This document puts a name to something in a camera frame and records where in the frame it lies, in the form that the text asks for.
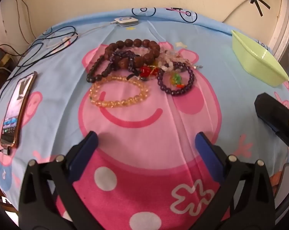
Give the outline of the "white window frame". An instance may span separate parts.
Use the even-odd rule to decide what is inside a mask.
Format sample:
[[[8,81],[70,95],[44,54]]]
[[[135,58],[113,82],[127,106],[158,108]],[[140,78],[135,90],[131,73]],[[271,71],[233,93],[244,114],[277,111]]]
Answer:
[[[289,0],[282,0],[277,23],[268,46],[276,60],[280,60],[289,44]]]

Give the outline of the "light green plastic basket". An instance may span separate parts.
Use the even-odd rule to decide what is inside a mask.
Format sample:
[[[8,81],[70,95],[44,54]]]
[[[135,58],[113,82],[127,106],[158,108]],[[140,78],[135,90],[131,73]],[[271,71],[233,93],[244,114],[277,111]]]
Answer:
[[[289,77],[275,57],[255,40],[233,30],[232,49],[243,69],[271,87],[277,87]]]

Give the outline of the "white charger box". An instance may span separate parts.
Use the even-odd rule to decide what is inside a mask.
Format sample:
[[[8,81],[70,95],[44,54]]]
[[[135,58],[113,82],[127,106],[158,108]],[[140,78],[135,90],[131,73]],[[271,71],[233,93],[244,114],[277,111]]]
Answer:
[[[114,21],[121,27],[134,26],[139,24],[139,20],[133,17],[119,17],[115,18]]]

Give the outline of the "smartphone in gold case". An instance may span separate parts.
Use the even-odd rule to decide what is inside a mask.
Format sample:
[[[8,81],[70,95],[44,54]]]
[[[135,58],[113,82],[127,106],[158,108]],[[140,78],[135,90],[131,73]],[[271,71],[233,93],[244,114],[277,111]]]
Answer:
[[[17,148],[18,146],[23,114],[36,78],[37,72],[34,71],[18,80],[15,86],[1,129],[0,145],[3,148]]]

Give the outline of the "Peppa Pig bed sheet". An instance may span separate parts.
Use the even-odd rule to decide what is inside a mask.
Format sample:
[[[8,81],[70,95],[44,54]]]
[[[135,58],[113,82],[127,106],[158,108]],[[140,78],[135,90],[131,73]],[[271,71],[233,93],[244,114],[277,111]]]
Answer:
[[[119,17],[139,20],[121,27]],[[183,9],[142,8],[84,16],[49,28],[43,46],[21,62],[21,77],[36,71],[21,140],[10,156],[0,153],[0,188],[17,207],[25,167],[66,154],[87,133],[98,135],[97,152],[75,189],[107,229],[182,229],[197,216],[183,210],[199,193],[183,184],[214,182],[195,149],[202,131],[227,154],[262,158],[274,175],[289,150],[255,114],[266,92],[289,107],[289,84],[271,87],[248,74],[232,51],[232,27]],[[105,48],[118,40],[149,39],[194,66],[191,90],[173,97],[157,80],[145,82],[148,97],[118,108],[89,100],[86,75]]]

